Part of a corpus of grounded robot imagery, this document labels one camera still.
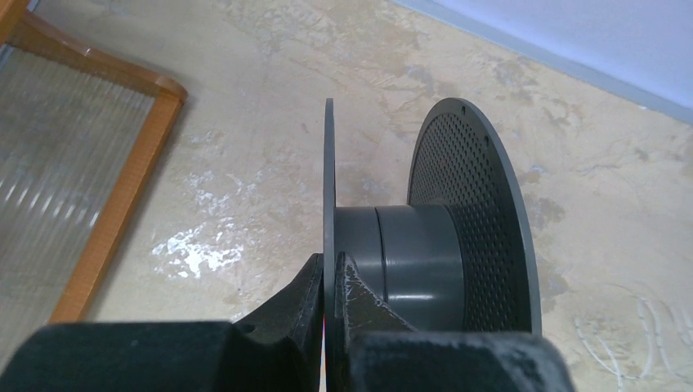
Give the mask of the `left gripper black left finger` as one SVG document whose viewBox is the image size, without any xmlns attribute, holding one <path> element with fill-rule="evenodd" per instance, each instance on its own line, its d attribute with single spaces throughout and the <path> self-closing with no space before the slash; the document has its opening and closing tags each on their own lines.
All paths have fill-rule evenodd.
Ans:
<svg viewBox="0 0 693 392">
<path fill-rule="evenodd" d="M 317 391 L 323 257 L 239 321 L 57 323 L 1 375 L 4 391 Z"/>
</svg>

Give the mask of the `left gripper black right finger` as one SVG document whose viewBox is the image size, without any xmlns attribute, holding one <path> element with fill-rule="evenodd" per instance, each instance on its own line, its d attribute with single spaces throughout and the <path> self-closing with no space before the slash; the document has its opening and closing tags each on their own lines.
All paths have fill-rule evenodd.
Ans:
<svg viewBox="0 0 693 392">
<path fill-rule="evenodd" d="M 419 332 L 336 257 L 333 391 L 572 391 L 559 351 L 525 332 Z"/>
</svg>

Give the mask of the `black cable spool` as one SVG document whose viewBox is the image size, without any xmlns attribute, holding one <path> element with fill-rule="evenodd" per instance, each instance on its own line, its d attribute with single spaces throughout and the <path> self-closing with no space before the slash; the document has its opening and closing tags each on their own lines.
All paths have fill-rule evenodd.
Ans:
<svg viewBox="0 0 693 392">
<path fill-rule="evenodd" d="M 418 133 L 403 205 L 340 207 L 334 103 L 324 107 L 326 385 L 345 389 L 344 266 L 377 305 L 422 332 L 540 335 L 539 278 L 520 186 L 498 133 L 472 102 L 445 98 Z"/>
</svg>

